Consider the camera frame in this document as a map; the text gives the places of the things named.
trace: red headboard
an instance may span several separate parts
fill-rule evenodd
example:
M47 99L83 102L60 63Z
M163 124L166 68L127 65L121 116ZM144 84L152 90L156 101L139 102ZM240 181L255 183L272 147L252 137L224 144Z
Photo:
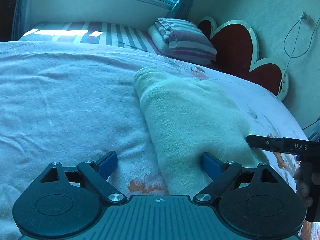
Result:
M215 20L204 17L198 28L217 50L216 65L224 73L246 79L268 89L281 101L288 93L288 74L275 58L259 59L259 44L252 28L242 20L232 20L216 28Z

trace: black handle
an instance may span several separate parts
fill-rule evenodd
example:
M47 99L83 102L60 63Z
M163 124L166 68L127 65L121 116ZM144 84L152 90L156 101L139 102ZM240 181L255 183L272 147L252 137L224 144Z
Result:
M320 185L315 185L312 182L312 173L319 172L319 167L316 165L319 161L304 162L301 161L303 181L310 187L310 197L313 199L312 206L308 208L306 221L320 222Z

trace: wall outlet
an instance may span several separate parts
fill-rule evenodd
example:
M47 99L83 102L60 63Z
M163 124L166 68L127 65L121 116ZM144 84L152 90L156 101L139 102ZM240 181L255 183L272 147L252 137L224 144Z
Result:
M305 11L303 11L300 15L300 19L302 21L308 22L310 19L310 15L308 15Z

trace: human hand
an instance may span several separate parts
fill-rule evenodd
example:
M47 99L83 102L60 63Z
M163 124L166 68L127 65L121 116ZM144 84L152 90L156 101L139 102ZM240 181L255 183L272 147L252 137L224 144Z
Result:
M296 170L293 178L297 185L297 195L304 202L306 208L311 207L313 204L313 199L310 197L310 186L306 183L306 179L303 176L303 169L311 169L311 163L300 163L300 167ZM315 185L320 185L320 173L312 173L311 181Z

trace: cable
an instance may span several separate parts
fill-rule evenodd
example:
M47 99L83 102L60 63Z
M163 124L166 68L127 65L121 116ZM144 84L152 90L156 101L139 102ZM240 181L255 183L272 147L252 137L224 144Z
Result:
M287 54L287 56L288 57L290 57L289 56L289 54L287 53L287 51L286 51L286 49L285 49L285 45L284 45L284 43L285 43L285 41L286 41L286 39L287 39L287 37L289 36L289 34L290 34L290 32L292 31L292 29L300 22L301 20L298 20L296 23L295 23L295 25L293 25L293 27L290 29L290 31L288 32L288 34L287 34L287 36L285 37L285 39L284 39L284 42L283 42L283 48L284 48L284 52ZM315 28L314 28L314 30L313 30L313 32L312 32L312 35L311 35L311 38L310 38L310 43L309 43L309 47L308 47L308 49L304 52L304 53L302 53L301 55L299 55L299 56L296 56L296 57L292 57L292 58L298 58L298 57L301 57L301 56L303 56L304 54L306 54L307 52L308 52L308 50L310 49L310 46L311 46L311 42L312 42L312 38L313 38L313 34L315 33L315 31L316 31L316 29L317 29L317 26L318 26L318 23L319 23L319 21L320 21L320 17L319 17L319 19L318 19L318 21L317 21L317 23L316 23L316 26L315 26Z
M318 122L319 121L319 118L318 118L318 120L317 121L315 121L314 123L312 123L311 125L314 125L316 122ZM304 129L307 129L308 127L310 127L311 125L308 125L307 127L305 127L305 128L303 128L303 130Z
M289 56L290 58L289 58L289 61L288 61L288 63L287 63L287 66L286 66L285 69L284 69L283 75L282 75L282 77L281 77L281 81L280 81L280 84L279 84L278 94L279 94L280 91L281 91L283 77L284 77L284 75L285 75L285 72L287 71L287 68L288 68L288 66L289 66L290 60L291 60L292 58L298 58L298 57L303 56L303 55L306 54L306 53L308 52L308 50L310 49L311 42L312 42L312 38L313 38L313 34L315 33L315 31L316 31L316 29L317 29L318 23L319 23L319 21L320 21L320 17L319 17L319 19L318 19L318 21L317 21L317 23L316 23L316 26L315 26L315 28L314 28L314 30L313 30L313 32L312 32L308 49L307 49L304 53L302 53L301 55L296 56L296 57L292 57L293 52L294 52L294 50L295 50L295 48L296 48L296 43L297 43L299 31L300 31L301 21L302 21L302 18L300 18L300 19L292 26L292 28L289 30L287 36L284 38L284 41L283 41L284 52L285 52L285 53L287 54L287 56ZM295 42L294 42L293 51L292 51L291 55L289 55L289 54L287 53L286 49L285 49L285 41L286 41L287 37L289 36L290 32L292 31L292 29L293 29L297 24L299 24L299 29L298 29L297 37L296 37L296 40L295 40Z
M294 50L296 49L297 39L298 39L299 32L300 32L301 19L300 19L293 27L295 27L298 23L299 23L299 29L298 29L297 37L296 37L296 40L295 40L295 42L294 42L294 47L293 47L293 51L292 51L291 55L289 56L289 55L287 54L290 58L289 58L289 61L288 61L288 63L287 63L287 66L286 66L285 69L284 69L283 75L281 76L281 81L280 81L280 85L279 85L278 95L279 95L280 90L281 90L281 85L282 85L283 77L284 77L284 75L285 75L285 72L287 71L287 68L288 68L288 66L289 66L290 60L292 59L292 54L294 53Z

